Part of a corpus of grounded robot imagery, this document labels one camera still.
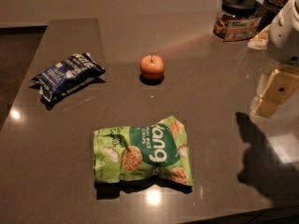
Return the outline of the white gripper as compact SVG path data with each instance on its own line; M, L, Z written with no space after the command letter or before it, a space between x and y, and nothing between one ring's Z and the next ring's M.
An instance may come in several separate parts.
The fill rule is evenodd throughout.
M267 52L285 64L261 75L250 109L263 118L274 115L299 90L299 0L289 0L272 20Z

